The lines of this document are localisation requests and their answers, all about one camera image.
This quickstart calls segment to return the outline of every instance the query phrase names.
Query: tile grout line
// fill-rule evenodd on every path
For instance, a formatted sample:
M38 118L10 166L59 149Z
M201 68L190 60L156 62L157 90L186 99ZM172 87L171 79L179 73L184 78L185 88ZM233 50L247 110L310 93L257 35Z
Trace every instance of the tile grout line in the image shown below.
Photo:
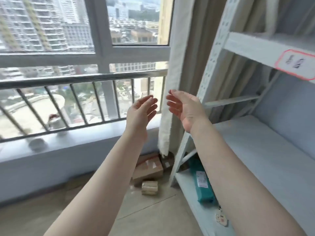
M172 196L170 196L170 197L168 197L168 198L165 198L165 199L163 199L163 200L161 200L161 201L159 201L159 202L156 202L156 203L154 203L154 204L152 204L152 205L150 205L150 206L144 207L144 208L141 209L141 210L144 210L144 209L146 209L146 208L148 208L148 207L151 207L151 206L153 206L153 205L155 205L155 204L157 204L157 203L163 202L164 200L169 199L169 198L172 198L172 197L174 197L174 196L176 196L176 195L177 195L177 194L172 195ZM141 211L141 210L137 210L137 211L135 211L135 212L133 212L133 213L131 213L131 214L128 214L128 215L126 215L126 216L124 216L124 217L121 217L120 219L116 219L116 220L121 220L121 219L126 218L126 217L128 217L129 215L135 214L135 213L137 213L137 212L139 212L139 211Z

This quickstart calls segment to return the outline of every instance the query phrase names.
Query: teal package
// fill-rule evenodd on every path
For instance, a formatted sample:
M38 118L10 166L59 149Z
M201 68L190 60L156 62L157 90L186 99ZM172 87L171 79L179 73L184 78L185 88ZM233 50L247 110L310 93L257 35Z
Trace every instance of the teal package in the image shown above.
M200 159L192 157L188 160L188 164L192 177L194 178L198 201L216 203L215 193L213 192Z

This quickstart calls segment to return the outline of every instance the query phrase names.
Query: white shipping label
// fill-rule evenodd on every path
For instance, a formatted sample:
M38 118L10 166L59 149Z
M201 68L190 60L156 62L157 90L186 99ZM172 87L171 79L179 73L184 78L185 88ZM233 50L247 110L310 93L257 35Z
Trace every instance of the white shipping label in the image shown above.
M196 176L197 176L198 187L209 188L208 182L207 182L207 175L204 171L197 170Z
M278 70L304 80L315 79L315 55L302 51L287 50L275 63Z

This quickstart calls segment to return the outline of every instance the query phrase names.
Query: hand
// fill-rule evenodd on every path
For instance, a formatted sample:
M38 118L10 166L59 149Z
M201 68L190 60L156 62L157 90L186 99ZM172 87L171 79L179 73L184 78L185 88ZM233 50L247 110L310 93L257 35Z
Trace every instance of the hand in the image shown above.
M158 106L155 103L157 103L157 98L153 98L153 95L138 99L128 109L126 130L139 134L146 140L148 137L147 125L157 113Z
M169 111L181 120L188 133L196 121L208 119L199 98L194 95L172 89L166 99Z

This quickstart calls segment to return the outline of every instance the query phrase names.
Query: forearm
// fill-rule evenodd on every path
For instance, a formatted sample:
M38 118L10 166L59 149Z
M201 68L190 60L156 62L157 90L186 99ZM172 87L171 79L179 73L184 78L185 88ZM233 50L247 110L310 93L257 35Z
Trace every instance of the forearm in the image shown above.
M211 186L239 235L305 235L207 119L191 130Z
M143 137L125 131L93 177L45 235L109 234L143 145Z

